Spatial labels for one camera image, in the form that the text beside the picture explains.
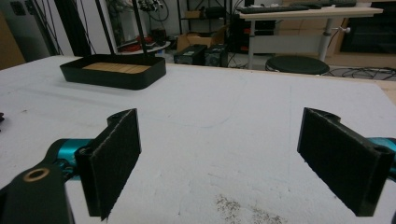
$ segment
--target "cable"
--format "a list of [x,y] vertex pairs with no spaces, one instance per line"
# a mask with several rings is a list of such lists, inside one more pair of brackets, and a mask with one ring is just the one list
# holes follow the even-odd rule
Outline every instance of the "cable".
[[52,22],[52,29],[53,29],[53,32],[55,34],[54,39],[58,43],[58,36],[56,35],[55,24],[53,22],[52,11],[50,10],[50,2],[49,2],[49,0],[47,0],[47,6],[49,7],[50,20]]
[[332,35],[332,38],[330,39],[329,44],[327,45],[327,48],[330,46],[330,44],[332,43],[332,40],[333,40],[334,37],[338,34],[339,31],[340,31],[340,30],[337,30],[337,31],[334,33],[334,35]]
[[[93,52],[96,54],[96,50],[92,45],[92,42],[90,40],[90,35],[88,33],[88,23],[87,23],[87,17],[85,15],[85,10],[84,10],[84,5],[82,4],[82,0],[79,0],[80,4],[81,4],[81,9],[82,9],[82,15],[84,15],[84,21],[85,21],[85,29],[84,29],[84,33],[85,36],[87,37],[88,40],[88,44],[90,45],[90,47],[93,49]],[[76,12],[78,12],[78,7],[77,7],[77,2],[74,2],[75,4],[73,4],[73,6],[75,7]]]
[[390,67],[336,68],[325,76],[366,78],[375,80],[388,80],[394,77],[396,80],[396,69]]
[[64,55],[64,53],[62,52],[61,46],[59,45],[58,39],[56,37],[56,32],[54,33],[54,31],[51,30],[48,20],[47,20],[47,12],[46,12],[46,8],[44,5],[44,1],[41,0],[41,5],[44,8],[44,14],[41,10],[40,5],[37,3],[37,1],[35,0],[35,9],[38,12],[38,18],[40,19],[40,21],[44,24],[44,28],[47,30],[47,32],[50,33],[51,37],[53,38],[53,41],[56,44],[56,47],[58,48],[58,51],[56,52],[58,55]]
[[238,0],[235,5],[233,5],[233,14],[235,14],[236,9],[238,8],[238,6],[242,3],[242,1],[244,0]]
[[194,10],[198,10],[198,7],[200,7],[203,2],[204,2],[204,0],[201,0],[201,2],[198,4],[198,6]]
[[277,25],[278,23],[281,23],[283,20],[280,20],[280,21],[276,21],[275,22],[275,25]]
[[[223,5],[222,5],[218,0],[216,0],[216,3],[217,3],[219,6],[223,7]],[[224,9],[225,9],[225,12],[228,13],[228,15],[231,15],[231,12],[228,12],[228,11],[227,11],[227,6],[224,6]]]
[[[233,56],[231,56],[231,58],[229,59],[229,61],[228,61],[228,67],[229,67],[229,68],[239,68],[239,69],[245,69],[245,68],[247,68],[247,67],[248,67],[248,64],[247,64],[247,63],[245,63],[245,64],[237,64],[237,63],[236,63],[235,55],[236,55],[236,53],[234,53]],[[231,61],[233,61],[233,63],[235,64],[234,66],[230,66],[230,62],[231,62]]]
[[158,19],[152,17],[151,14],[149,13],[149,11],[147,11],[149,17],[152,18],[152,19],[155,20],[155,21],[158,21],[158,22],[166,21],[166,20],[169,18],[169,7],[168,7],[168,5],[166,4],[165,1],[163,1],[163,4],[165,5],[165,9],[166,9],[166,16],[165,16],[164,19],[161,19],[161,17],[160,17],[160,11],[157,11],[157,13],[158,13]]
[[111,28],[113,29],[114,39],[116,41],[117,47],[119,47],[122,43],[124,43],[123,30],[120,23],[120,12],[117,8],[117,3],[109,2],[108,8],[108,16],[110,18]]

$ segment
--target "white tabletop surface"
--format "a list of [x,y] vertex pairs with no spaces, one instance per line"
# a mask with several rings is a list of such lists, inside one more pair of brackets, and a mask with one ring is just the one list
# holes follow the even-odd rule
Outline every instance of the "white tabletop surface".
[[[51,57],[0,71],[0,187],[60,138],[94,138],[137,108],[142,154],[108,223],[390,223],[388,181],[374,217],[355,217],[297,152],[303,108],[366,137],[396,137],[396,106],[374,84],[168,64],[142,91],[66,82]],[[66,183],[77,223],[82,187]]]

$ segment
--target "cardboard in tray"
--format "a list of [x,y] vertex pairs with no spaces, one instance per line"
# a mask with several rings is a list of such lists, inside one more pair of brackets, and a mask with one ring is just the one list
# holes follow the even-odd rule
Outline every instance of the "cardboard in tray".
[[165,59],[95,54],[61,65],[69,82],[142,90],[166,74]]

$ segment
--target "chair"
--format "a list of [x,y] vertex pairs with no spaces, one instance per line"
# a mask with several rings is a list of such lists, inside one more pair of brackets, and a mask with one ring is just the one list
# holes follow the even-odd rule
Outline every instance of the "chair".
[[307,75],[324,75],[330,67],[321,60],[305,56],[284,55],[269,59],[265,70],[284,73],[298,73]]

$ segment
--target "shelf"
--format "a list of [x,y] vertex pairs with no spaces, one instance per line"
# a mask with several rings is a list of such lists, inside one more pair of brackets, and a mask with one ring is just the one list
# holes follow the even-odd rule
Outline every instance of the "shelf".
[[[181,35],[183,34],[182,21],[187,21],[188,22],[189,31],[191,31],[191,21],[207,21],[208,22],[208,26],[209,26],[209,32],[213,32],[213,30],[211,29],[211,22],[212,21],[223,21],[224,25],[226,25],[227,24],[227,18],[228,18],[227,14],[231,13],[232,10],[233,10],[233,0],[228,0],[228,2],[229,2],[229,9],[228,10],[227,10],[227,7],[228,7],[227,6],[227,0],[224,0],[223,1],[223,5],[220,6],[220,7],[224,7],[225,8],[223,17],[220,17],[218,19],[211,19],[211,18],[182,18],[181,17],[181,12],[190,11],[190,10],[193,9],[193,7],[191,7],[191,5],[190,5],[190,1],[192,1],[192,0],[184,0],[184,1],[187,3],[187,7],[182,9],[182,8],[180,8],[180,0],[177,0],[178,26],[179,26],[179,31],[180,31]],[[210,1],[210,0],[196,0],[195,2],[198,4],[197,7],[200,7],[201,4],[203,2],[205,2],[205,1],[207,1],[207,7],[213,7],[213,6],[210,5],[211,3],[213,4],[213,2]]]
[[[171,42],[166,41],[165,45],[163,45],[163,46],[155,47],[155,48],[153,48],[153,49],[148,49],[148,53],[155,52],[155,51],[160,50],[160,49],[166,49],[166,48],[167,48],[168,46],[170,46],[170,45],[171,45]],[[140,49],[140,50],[133,51],[133,52],[124,51],[124,52],[119,52],[118,54],[119,54],[119,55],[143,54],[143,50]]]

